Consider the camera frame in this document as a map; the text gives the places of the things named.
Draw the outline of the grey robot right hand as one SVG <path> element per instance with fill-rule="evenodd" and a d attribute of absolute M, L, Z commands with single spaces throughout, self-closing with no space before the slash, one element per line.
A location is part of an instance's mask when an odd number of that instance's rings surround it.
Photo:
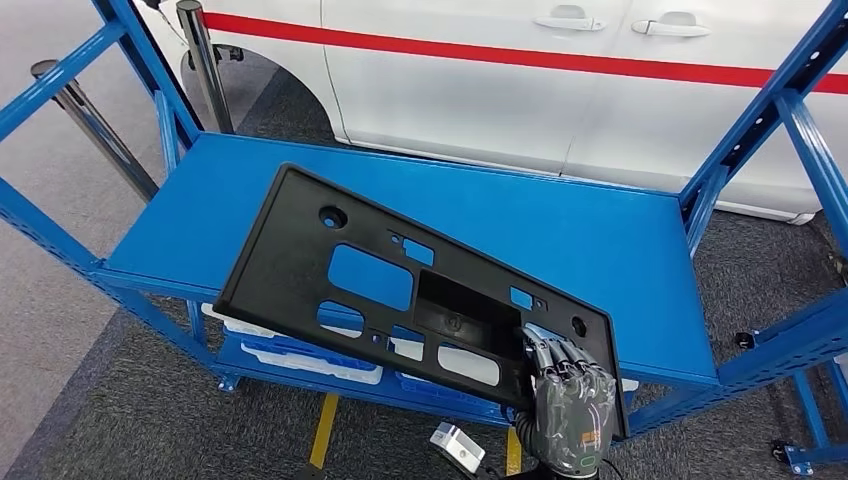
<path fill-rule="evenodd" d="M 538 461 L 528 479 L 596 479 L 612 442 L 617 380 L 567 338 L 521 328 L 534 372 L 533 405 L 514 414 L 522 447 Z"/>

